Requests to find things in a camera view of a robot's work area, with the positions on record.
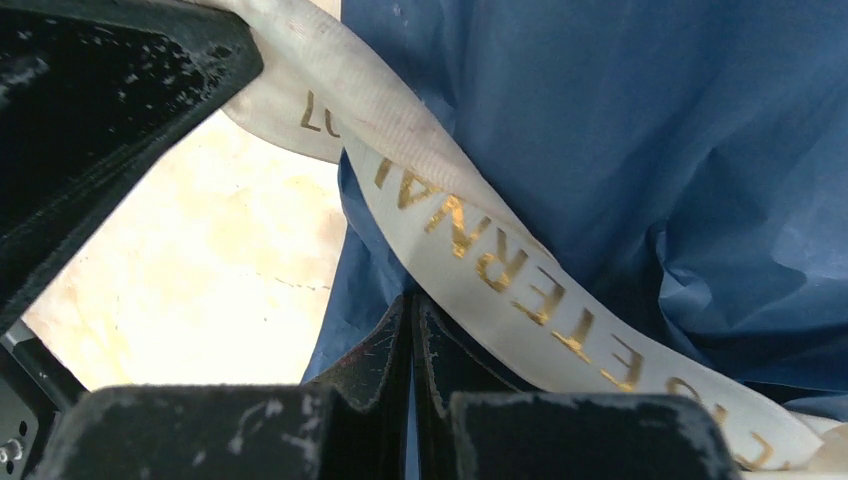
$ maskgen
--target white ribbon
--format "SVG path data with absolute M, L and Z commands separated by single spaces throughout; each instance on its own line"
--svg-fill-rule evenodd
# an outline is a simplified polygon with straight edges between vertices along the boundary
M 271 71 L 294 72 L 303 82 L 254 87 L 286 100 L 245 106 L 241 99 L 239 123 L 316 157 L 338 146 L 328 129 L 340 134 L 368 208 L 401 263 L 518 375 L 554 392 L 689 396 L 720 424 L 734 458 L 762 470 L 746 478 L 848 479 L 844 425 L 796 418 L 616 318 L 528 233 L 401 79 L 331 15 L 309 0 L 202 3 L 240 15 Z M 306 102 L 303 114 L 274 110 L 290 108 L 297 96 Z M 328 111 L 314 123 L 323 106 Z M 303 126 L 307 117 L 312 128 Z M 289 133 L 298 121 L 309 135 Z M 785 469 L 793 471 L 776 471 Z

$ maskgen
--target blue plastic sheet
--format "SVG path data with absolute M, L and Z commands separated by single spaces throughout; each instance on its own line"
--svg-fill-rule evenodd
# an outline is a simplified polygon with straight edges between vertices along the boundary
M 848 420 L 848 3 L 344 0 L 566 272 L 644 334 Z M 343 159 L 306 378 L 417 288 Z

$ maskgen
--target screw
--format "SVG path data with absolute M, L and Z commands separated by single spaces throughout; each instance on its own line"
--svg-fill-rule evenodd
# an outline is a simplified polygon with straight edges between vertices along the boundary
M 0 445 L 0 463 L 20 460 L 24 457 L 24 445 L 17 438 Z

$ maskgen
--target beige surface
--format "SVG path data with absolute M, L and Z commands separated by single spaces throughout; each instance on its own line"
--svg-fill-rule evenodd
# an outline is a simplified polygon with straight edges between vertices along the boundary
M 160 159 L 24 320 L 90 389 L 297 382 L 344 236 L 336 168 L 219 112 Z

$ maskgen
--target blue fabric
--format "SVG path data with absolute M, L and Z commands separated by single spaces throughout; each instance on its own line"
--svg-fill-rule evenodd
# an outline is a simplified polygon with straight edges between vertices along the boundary
M 344 0 L 566 272 L 641 332 L 848 420 L 848 3 Z M 343 159 L 311 378 L 415 283 Z

